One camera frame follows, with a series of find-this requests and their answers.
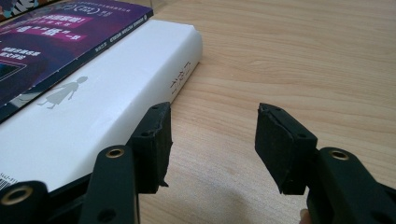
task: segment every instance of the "wood grain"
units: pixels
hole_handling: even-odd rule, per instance
[[[143,223],[298,223],[254,151],[260,102],[285,108],[318,148],[357,155],[396,188],[396,2],[159,1],[193,24],[204,56],[172,105],[169,189],[141,195]]]

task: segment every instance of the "barcode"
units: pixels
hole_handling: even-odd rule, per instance
[[[5,189],[6,187],[10,186],[11,183],[7,182],[4,179],[0,179],[0,190]]]

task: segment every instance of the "tabletop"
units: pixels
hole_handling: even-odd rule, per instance
[[[142,223],[298,223],[254,149],[259,103],[283,107],[318,148],[355,154],[396,188],[396,2],[154,1],[192,24],[204,54],[172,104],[169,188],[140,195]]]

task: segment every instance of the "book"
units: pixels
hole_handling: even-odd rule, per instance
[[[0,188],[39,180],[54,190],[89,174],[151,106],[175,99],[202,50],[188,24],[149,20],[125,36],[0,124]]]
[[[0,21],[11,19],[23,12],[42,7],[57,0],[1,0],[0,1]]]
[[[112,0],[47,5],[0,27],[0,122],[153,15]]]

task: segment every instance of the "black plastic part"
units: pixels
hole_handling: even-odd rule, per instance
[[[324,192],[310,187],[308,208],[314,224],[396,223],[394,190],[378,184],[356,156],[325,147],[315,165]]]
[[[134,153],[127,146],[101,151],[93,168],[79,223],[138,223]]]
[[[260,104],[255,148],[279,191],[304,194],[318,139],[285,110]]]
[[[172,146],[170,104],[152,106],[126,146],[134,149],[139,193],[156,193],[159,186],[168,187],[164,178]]]
[[[0,223],[44,223],[49,213],[44,183],[26,181],[0,191]]]

